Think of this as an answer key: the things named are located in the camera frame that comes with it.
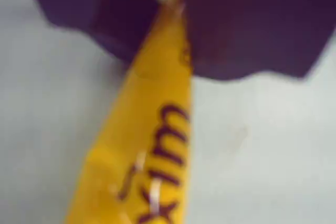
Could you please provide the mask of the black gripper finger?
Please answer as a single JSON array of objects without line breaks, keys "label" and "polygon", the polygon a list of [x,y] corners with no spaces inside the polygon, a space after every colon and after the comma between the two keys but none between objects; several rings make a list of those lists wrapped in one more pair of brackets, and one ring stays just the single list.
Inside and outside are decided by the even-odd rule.
[{"label": "black gripper finger", "polygon": [[106,51],[131,62],[159,9],[157,0],[37,0],[46,19],[79,30]]},{"label": "black gripper finger", "polygon": [[184,0],[194,73],[304,77],[335,29],[335,0]]}]

